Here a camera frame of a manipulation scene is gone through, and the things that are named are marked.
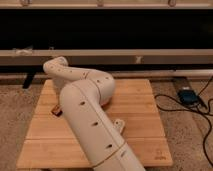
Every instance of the wooden platform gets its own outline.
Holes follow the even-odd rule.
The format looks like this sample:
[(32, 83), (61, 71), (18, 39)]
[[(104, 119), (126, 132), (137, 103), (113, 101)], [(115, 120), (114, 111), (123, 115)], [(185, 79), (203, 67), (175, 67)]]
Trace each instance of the wooden platform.
[[(63, 116), (51, 109), (57, 104), (51, 80), (44, 84), (17, 168), (88, 168), (90, 164)], [(144, 166), (170, 166), (172, 159), (160, 115), (148, 80), (116, 80), (107, 106), (113, 121), (125, 120), (124, 138)]]

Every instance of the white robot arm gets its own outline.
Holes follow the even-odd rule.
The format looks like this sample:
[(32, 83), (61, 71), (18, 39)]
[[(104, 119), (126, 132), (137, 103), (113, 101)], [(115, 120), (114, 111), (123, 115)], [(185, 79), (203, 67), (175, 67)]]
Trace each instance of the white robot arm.
[(59, 57), (44, 64), (60, 92), (65, 119), (95, 171), (145, 171), (101, 108), (113, 95), (113, 77), (102, 71), (68, 67)]

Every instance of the power adapter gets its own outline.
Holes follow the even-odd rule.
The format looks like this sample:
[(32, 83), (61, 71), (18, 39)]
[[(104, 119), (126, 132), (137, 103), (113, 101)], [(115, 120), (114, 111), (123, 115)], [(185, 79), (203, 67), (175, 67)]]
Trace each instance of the power adapter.
[(194, 105), (199, 103), (199, 98), (191, 88), (190, 83), (186, 77), (174, 77), (173, 83), (183, 105)]

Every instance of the plywood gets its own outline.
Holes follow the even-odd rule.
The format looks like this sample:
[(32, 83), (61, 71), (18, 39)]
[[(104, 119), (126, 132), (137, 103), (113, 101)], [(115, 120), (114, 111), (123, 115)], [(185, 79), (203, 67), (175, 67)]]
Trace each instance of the plywood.
[[(41, 92), (17, 168), (86, 168), (90, 167), (75, 135), (63, 117), (51, 114), (57, 104), (51, 80)], [(122, 136), (144, 166), (172, 164), (160, 115), (148, 80), (116, 80), (116, 90), (103, 107), (113, 122), (123, 119)]]

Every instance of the hole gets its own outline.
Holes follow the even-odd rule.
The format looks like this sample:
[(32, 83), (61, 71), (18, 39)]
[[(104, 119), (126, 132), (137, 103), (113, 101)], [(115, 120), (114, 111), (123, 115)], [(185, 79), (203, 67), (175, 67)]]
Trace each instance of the hole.
[(106, 148), (112, 148), (112, 144), (109, 144)]
[(80, 105), (81, 105), (81, 106), (85, 105), (85, 102), (81, 102)]
[(121, 157), (123, 157), (126, 154), (126, 151), (121, 153)]
[(98, 122), (95, 122), (92, 124), (92, 126), (97, 126), (98, 125)]

